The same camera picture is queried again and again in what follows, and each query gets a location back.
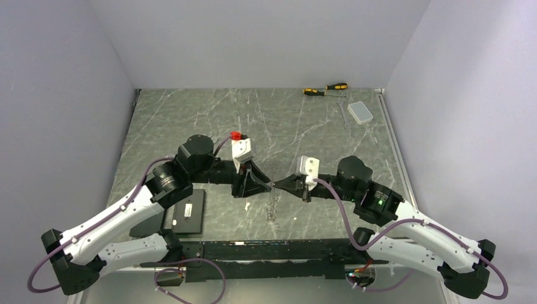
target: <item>gray marble surface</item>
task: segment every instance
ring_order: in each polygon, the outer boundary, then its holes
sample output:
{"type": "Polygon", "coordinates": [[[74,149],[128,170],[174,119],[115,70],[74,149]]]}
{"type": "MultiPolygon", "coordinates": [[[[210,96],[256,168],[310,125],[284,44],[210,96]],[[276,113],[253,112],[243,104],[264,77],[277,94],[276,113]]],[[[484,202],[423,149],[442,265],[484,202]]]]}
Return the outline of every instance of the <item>gray marble surface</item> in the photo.
{"type": "MultiPolygon", "coordinates": [[[[305,96],[301,89],[143,90],[108,204],[134,187],[151,160],[175,154],[189,136],[205,134],[217,142],[233,130],[252,138],[258,152],[255,163],[273,181],[293,173],[295,158],[300,155],[320,159],[320,172],[327,174],[335,174],[341,158],[356,155],[373,169],[375,181],[404,196],[401,169],[374,91],[335,92],[347,96],[345,108],[349,102],[363,101],[373,120],[364,125],[352,120],[352,128],[345,130],[337,98],[305,96]]],[[[231,159],[230,144],[219,156],[231,159]]],[[[346,237],[338,206],[331,199],[314,198],[311,203],[303,203],[281,190],[234,199],[229,185],[195,187],[207,193],[203,235],[195,239],[346,237]]],[[[376,229],[352,213],[353,203],[346,202],[345,206],[352,227],[376,229]]],[[[396,232],[389,235],[402,237],[396,232]]],[[[125,234],[119,241],[126,239],[125,234]]]]}

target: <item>gray wall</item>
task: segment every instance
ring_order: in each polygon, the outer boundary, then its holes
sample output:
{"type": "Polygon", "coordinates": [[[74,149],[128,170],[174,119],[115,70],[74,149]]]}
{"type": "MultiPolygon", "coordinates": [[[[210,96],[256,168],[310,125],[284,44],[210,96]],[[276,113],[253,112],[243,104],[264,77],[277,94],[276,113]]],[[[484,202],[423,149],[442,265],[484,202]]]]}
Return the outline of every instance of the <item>gray wall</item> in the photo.
{"type": "Polygon", "coordinates": [[[535,29],[532,0],[433,0],[386,88],[419,206],[496,243],[506,303],[537,303],[535,29]]]}
{"type": "MultiPolygon", "coordinates": [[[[65,302],[26,290],[40,236],[104,208],[133,100],[87,1],[1,1],[1,303],[65,302]]],[[[49,265],[35,283],[57,283],[49,265]]]]}
{"type": "Polygon", "coordinates": [[[385,87],[430,0],[91,0],[140,88],[385,87]]]}

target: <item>purple cable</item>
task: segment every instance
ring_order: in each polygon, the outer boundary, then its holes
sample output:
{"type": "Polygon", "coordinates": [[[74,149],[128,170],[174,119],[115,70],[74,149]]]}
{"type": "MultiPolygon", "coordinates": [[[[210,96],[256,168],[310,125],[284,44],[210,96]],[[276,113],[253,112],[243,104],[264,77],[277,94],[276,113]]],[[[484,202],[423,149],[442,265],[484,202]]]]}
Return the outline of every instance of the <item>purple cable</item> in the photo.
{"type": "MultiPolygon", "coordinates": [[[[326,187],[326,189],[328,189],[328,191],[330,191],[330,193],[334,196],[334,199],[336,200],[336,203],[338,203],[338,207],[339,207],[339,211],[341,212],[341,216],[343,217],[343,224],[345,226],[345,230],[347,230],[347,235],[349,237],[349,240],[350,240],[351,244],[353,245],[353,247],[356,248],[357,250],[364,251],[364,250],[369,249],[371,246],[373,246],[373,244],[378,242],[378,240],[380,240],[383,236],[385,236],[389,231],[391,231],[392,229],[394,229],[395,227],[397,227],[399,225],[407,224],[407,223],[418,223],[418,224],[422,225],[424,223],[423,220],[418,220],[418,219],[415,219],[415,218],[413,218],[413,219],[412,218],[406,218],[404,220],[398,220],[397,222],[387,226],[387,228],[385,230],[383,230],[382,232],[380,232],[379,235],[377,237],[375,237],[371,242],[367,243],[365,246],[360,246],[354,240],[353,233],[351,231],[351,225],[349,223],[347,213],[345,212],[345,207],[343,206],[343,203],[341,202],[341,199],[339,198],[339,195],[336,192],[336,190],[334,190],[334,188],[332,186],[330,186],[330,184],[328,184],[327,182],[325,182],[322,179],[314,179],[313,181],[318,182],[319,184],[321,184],[324,187],[326,187]]],[[[427,225],[429,227],[433,228],[433,229],[436,229],[436,230],[442,232],[443,234],[448,236],[450,239],[454,240],[457,244],[459,244],[461,247],[463,247],[464,250],[468,250],[470,248],[470,246],[468,246],[465,243],[463,243],[461,240],[459,240],[456,236],[454,236],[452,233],[450,233],[446,229],[444,229],[444,228],[442,228],[442,227],[440,227],[438,225],[432,224],[432,223],[428,223],[427,225]]],[[[484,291],[483,291],[483,295],[485,295],[485,296],[487,296],[489,298],[495,299],[495,300],[505,299],[507,297],[507,293],[509,292],[509,286],[507,285],[507,280],[505,279],[505,276],[500,272],[500,270],[496,266],[494,266],[494,264],[492,264],[484,256],[482,256],[481,254],[479,254],[476,251],[473,251],[472,254],[474,256],[478,257],[478,259],[482,260],[492,270],[494,270],[494,272],[496,272],[496,275],[498,275],[498,277],[500,278],[500,280],[502,282],[502,285],[503,285],[503,292],[502,292],[501,295],[497,296],[497,295],[486,293],[484,291]]],[[[396,286],[398,287],[398,286],[400,286],[400,284],[403,284],[403,283],[404,283],[404,281],[402,280],[402,282],[397,283],[396,286]]]]}
{"type": "Polygon", "coordinates": [[[225,142],[227,142],[230,139],[231,139],[231,135],[224,138],[224,140],[221,141],[220,144],[218,144],[217,148],[215,149],[215,157],[217,157],[218,152],[220,152],[220,149],[222,149],[222,146],[224,146],[225,142]]]}
{"type": "MultiPolygon", "coordinates": [[[[134,188],[132,194],[130,195],[129,199],[123,203],[123,206],[129,206],[133,201],[134,199],[136,198],[136,196],[138,195],[138,193],[140,193],[140,190],[142,189],[142,186],[144,185],[144,182],[146,181],[146,175],[149,173],[149,170],[151,170],[151,167],[155,164],[155,163],[158,163],[158,162],[164,162],[164,161],[169,161],[169,160],[173,160],[173,156],[166,156],[166,157],[163,157],[163,158],[158,158],[156,160],[153,160],[149,166],[146,168],[146,170],[144,171],[144,175],[142,176],[142,178],[140,179],[140,181],[138,182],[138,184],[136,184],[136,187],[134,188]]],[[[121,212],[121,208],[117,208],[116,210],[114,210],[113,212],[111,212],[109,215],[107,215],[106,217],[104,217],[102,220],[100,220],[99,222],[96,222],[95,224],[93,224],[92,226],[88,227],[86,230],[82,231],[81,233],[77,234],[74,238],[75,239],[80,239],[81,237],[85,236],[86,234],[90,233],[91,231],[93,231],[95,228],[99,227],[100,225],[103,225],[104,223],[106,223],[107,221],[109,221],[111,218],[113,218],[115,215],[117,215],[118,213],[121,212]]],[[[69,239],[67,242],[63,243],[62,245],[59,245],[56,249],[54,249],[53,251],[51,251],[45,258],[43,258],[38,264],[37,266],[34,267],[34,269],[32,270],[32,272],[30,273],[30,276],[28,277],[28,281],[27,281],[27,287],[28,287],[28,290],[33,292],[33,293],[47,293],[49,291],[52,291],[52,290],[55,290],[55,289],[58,289],[59,288],[59,284],[58,285],[55,285],[55,286],[52,286],[52,287],[49,287],[49,288],[44,288],[44,289],[39,289],[39,288],[35,288],[34,285],[33,285],[33,282],[34,282],[34,278],[35,278],[35,275],[37,274],[37,272],[39,271],[39,269],[51,258],[53,257],[55,254],[57,254],[58,252],[60,252],[61,250],[64,250],[67,246],[71,245],[73,243],[73,241],[71,239],[69,239]]]]}
{"type": "MultiPolygon", "coordinates": [[[[156,263],[156,264],[158,264],[158,265],[177,265],[177,264],[188,263],[188,262],[205,262],[205,263],[208,263],[208,264],[212,265],[213,267],[215,267],[218,270],[218,272],[222,276],[222,282],[223,282],[224,285],[222,286],[222,292],[220,293],[218,298],[216,300],[214,300],[213,302],[211,302],[210,304],[218,303],[222,299],[222,297],[224,296],[224,293],[225,293],[225,275],[224,275],[224,271],[222,271],[222,269],[217,264],[215,264],[213,261],[207,260],[207,259],[204,259],[204,258],[189,258],[187,260],[182,260],[182,261],[177,261],[177,262],[161,262],[161,263],[156,263]]],[[[175,268],[166,268],[166,269],[163,269],[163,270],[155,273],[155,278],[154,278],[153,282],[155,283],[156,290],[164,293],[165,295],[171,296],[172,298],[176,299],[177,301],[179,301],[181,303],[192,304],[190,302],[187,302],[187,301],[183,300],[182,298],[179,298],[175,294],[167,291],[166,289],[164,289],[164,288],[162,288],[162,287],[160,287],[158,285],[156,280],[157,280],[158,276],[161,273],[164,273],[164,272],[176,272],[176,273],[179,273],[179,272],[182,272],[182,271],[179,270],[179,269],[175,269],[175,268]]]]}

